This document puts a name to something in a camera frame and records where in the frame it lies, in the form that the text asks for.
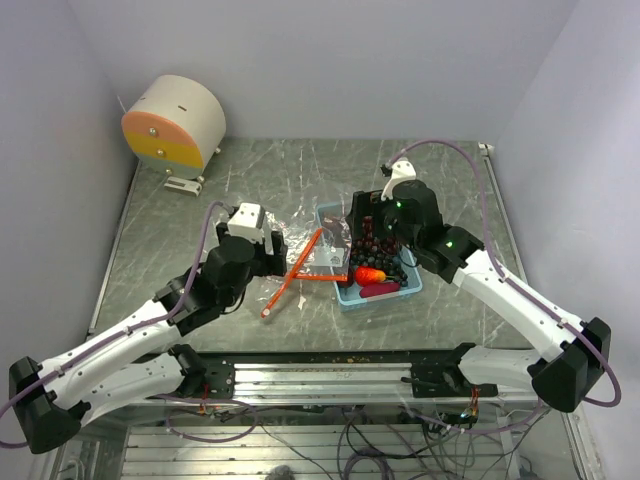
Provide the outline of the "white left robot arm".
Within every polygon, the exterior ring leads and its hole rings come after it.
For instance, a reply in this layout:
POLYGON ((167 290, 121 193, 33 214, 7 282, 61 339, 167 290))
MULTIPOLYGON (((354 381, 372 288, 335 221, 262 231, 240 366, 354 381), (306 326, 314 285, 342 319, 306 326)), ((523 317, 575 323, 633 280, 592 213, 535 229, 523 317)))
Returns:
POLYGON ((25 356, 9 369, 9 400, 33 454, 58 448, 99 417, 135 400, 176 392, 192 397, 205 369, 187 334, 231 313, 256 277, 284 276, 279 231, 232 218, 216 227, 219 244, 115 326, 57 356, 25 356))

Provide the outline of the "dark blue grape bunch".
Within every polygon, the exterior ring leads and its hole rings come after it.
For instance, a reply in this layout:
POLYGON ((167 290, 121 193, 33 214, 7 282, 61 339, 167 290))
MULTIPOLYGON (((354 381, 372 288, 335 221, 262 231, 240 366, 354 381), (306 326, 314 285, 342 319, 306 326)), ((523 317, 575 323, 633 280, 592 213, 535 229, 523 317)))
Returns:
POLYGON ((355 284, 357 283, 354 281, 353 274, 354 274, 354 271, 359 266, 366 266, 366 267, 372 267, 372 268, 383 270, 387 275, 387 280, 385 282, 397 282, 401 285, 401 287, 407 285, 407 274, 404 272, 402 268, 399 267, 399 264, 396 262, 395 257, 391 257, 391 256, 365 257, 364 255, 357 256, 351 253, 351 256, 349 259, 348 276, 349 276, 349 280, 355 284))

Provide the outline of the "clear orange-zip bag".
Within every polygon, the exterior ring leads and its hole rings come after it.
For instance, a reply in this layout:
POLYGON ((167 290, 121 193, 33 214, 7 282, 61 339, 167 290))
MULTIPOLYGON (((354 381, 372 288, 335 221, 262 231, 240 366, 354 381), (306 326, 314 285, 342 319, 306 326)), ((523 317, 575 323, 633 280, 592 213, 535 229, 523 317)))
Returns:
POLYGON ((282 277, 272 274, 250 287, 252 312, 266 320, 301 283, 319 286, 348 279, 353 240, 347 216, 354 192, 348 184, 328 182, 266 204, 266 225, 283 234, 288 251, 282 277))

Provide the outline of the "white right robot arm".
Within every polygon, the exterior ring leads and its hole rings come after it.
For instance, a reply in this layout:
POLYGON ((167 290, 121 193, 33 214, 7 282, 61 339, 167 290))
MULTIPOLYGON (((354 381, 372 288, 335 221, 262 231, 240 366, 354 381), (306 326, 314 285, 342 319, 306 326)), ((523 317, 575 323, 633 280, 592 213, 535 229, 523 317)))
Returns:
POLYGON ((463 395, 475 384, 530 387, 564 413, 588 401, 608 367, 609 325, 553 304, 497 261, 488 245, 445 223, 422 181, 403 181, 391 193, 354 193, 347 223, 354 241, 372 234, 407 248, 420 268, 481 300, 529 342, 529 350, 469 348, 440 373, 448 393, 463 395))

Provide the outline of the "dark red grape bunch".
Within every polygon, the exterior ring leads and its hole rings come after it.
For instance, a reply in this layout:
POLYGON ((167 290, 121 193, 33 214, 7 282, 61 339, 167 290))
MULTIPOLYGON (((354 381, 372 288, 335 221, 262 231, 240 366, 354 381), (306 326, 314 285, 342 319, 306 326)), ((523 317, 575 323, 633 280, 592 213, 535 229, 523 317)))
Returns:
POLYGON ((361 219, 362 235, 353 242, 352 253, 357 256, 395 256, 398 253, 396 241, 392 237, 382 237, 374 232, 372 216, 361 219))

